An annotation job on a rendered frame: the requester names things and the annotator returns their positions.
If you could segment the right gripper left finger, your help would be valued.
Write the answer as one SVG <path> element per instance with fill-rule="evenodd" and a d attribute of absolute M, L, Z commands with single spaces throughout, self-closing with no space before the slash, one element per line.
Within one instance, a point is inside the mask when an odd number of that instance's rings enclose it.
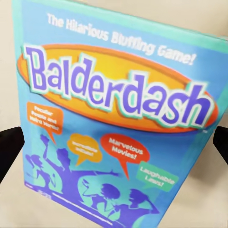
<path fill-rule="evenodd" d="M 20 126 L 0 132 L 0 183 L 25 144 Z"/>

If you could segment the board game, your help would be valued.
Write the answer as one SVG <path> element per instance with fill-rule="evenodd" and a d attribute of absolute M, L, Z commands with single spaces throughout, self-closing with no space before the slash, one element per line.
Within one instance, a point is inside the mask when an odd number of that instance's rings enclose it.
<path fill-rule="evenodd" d="M 157 228 L 228 109 L 228 38 L 76 0 L 12 15 L 24 185 Z"/>

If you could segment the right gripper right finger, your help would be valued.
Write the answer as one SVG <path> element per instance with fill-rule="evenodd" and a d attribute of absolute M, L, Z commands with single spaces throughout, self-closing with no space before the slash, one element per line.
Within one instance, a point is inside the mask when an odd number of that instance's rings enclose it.
<path fill-rule="evenodd" d="M 213 143 L 228 164 L 228 128 L 217 126 Z"/>

